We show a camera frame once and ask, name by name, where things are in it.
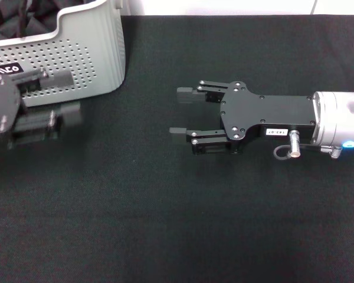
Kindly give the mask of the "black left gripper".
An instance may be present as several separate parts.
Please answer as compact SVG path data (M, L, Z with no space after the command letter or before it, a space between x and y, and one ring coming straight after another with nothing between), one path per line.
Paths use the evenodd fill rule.
M49 75L46 69L0 75L0 133L11 131L8 147L58 139L63 128L79 125L82 122L80 103L63 104L18 117L20 109L24 108L21 94L71 85L74 79L68 70L54 75Z

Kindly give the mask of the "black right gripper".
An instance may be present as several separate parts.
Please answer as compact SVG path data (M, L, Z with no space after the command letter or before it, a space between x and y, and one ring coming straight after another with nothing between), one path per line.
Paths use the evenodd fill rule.
M316 119L309 96L258 95L244 82L219 83L201 80L195 87L178 87L179 103L220 103L221 126L224 130L188 130L170 127L175 144L189 144L195 155L228 152L239 153L255 139L289 142L292 130L309 143Z

